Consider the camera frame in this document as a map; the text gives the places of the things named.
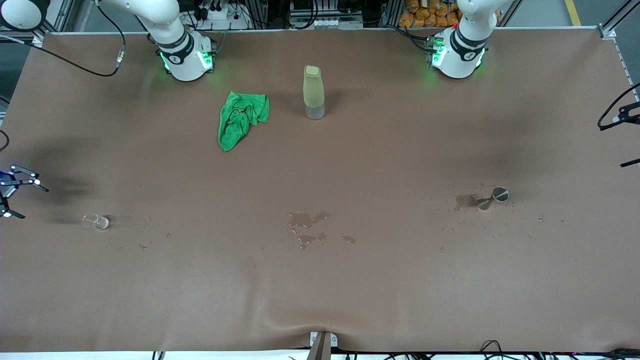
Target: transparent bottle base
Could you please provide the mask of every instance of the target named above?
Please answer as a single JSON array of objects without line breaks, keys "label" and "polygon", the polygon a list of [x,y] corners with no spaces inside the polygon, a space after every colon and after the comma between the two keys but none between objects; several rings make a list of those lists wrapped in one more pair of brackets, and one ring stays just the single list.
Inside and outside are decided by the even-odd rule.
[{"label": "transparent bottle base", "polygon": [[324,103],[318,108],[310,108],[305,105],[305,111],[307,112],[307,117],[311,120],[321,119],[324,116]]}]

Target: green cloth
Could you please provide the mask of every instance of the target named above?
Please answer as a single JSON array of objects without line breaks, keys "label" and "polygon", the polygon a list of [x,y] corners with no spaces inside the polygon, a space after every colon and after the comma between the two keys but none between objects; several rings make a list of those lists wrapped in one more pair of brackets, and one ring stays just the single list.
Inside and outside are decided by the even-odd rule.
[{"label": "green cloth", "polygon": [[249,124],[269,120],[269,97],[267,95],[239,94],[231,92],[220,110],[218,143],[227,152],[249,132]]}]

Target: table surface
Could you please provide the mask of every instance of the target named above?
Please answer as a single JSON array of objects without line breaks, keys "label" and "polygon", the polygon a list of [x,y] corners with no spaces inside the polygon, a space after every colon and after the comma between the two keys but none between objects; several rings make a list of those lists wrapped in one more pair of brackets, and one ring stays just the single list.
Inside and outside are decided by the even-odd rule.
[{"label": "table surface", "polygon": [[[108,72],[118,41],[45,46]],[[393,31],[229,34],[191,83],[145,37],[127,46],[112,78],[29,55],[2,162],[51,192],[20,189],[27,218],[1,222],[0,350],[291,348],[317,330],[361,351],[640,347],[640,170],[618,166],[639,129],[596,127],[628,87],[596,30],[496,31],[465,80]],[[230,91],[271,114],[225,154]],[[455,212],[494,185],[506,204]]]}]

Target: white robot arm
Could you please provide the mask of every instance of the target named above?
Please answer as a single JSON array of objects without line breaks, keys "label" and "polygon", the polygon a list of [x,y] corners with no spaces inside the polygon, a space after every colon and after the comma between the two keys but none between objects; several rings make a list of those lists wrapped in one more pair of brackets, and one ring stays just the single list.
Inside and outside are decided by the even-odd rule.
[{"label": "white robot arm", "polygon": [[[0,0],[0,24],[33,31],[45,20],[50,0]],[[177,0],[104,0],[137,15],[160,48],[164,66],[181,81],[198,79],[213,69],[214,42],[188,31],[179,19]]]},{"label": "white robot arm", "polygon": [[497,25],[495,11],[513,0],[458,0],[464,14],[457,28],[447,28],[437,38],[442,45],[430,55],[431,66],[446,76],[461,79],[480,66],[487,39]]}]

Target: yellow floor line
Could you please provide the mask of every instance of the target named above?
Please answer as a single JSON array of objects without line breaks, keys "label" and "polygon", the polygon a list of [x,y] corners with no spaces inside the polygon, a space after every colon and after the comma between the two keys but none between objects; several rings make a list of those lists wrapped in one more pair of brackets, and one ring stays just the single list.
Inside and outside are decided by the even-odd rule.
[{"label": "yellow floor line", "polygon": [[575,4],[573,0],[564,0],[566,4],[566,9],[569,11],[569,17],[571,17],[571,23],[573,26],[581,26],[580,17],[578,17],[578,11],[575,9]]}]

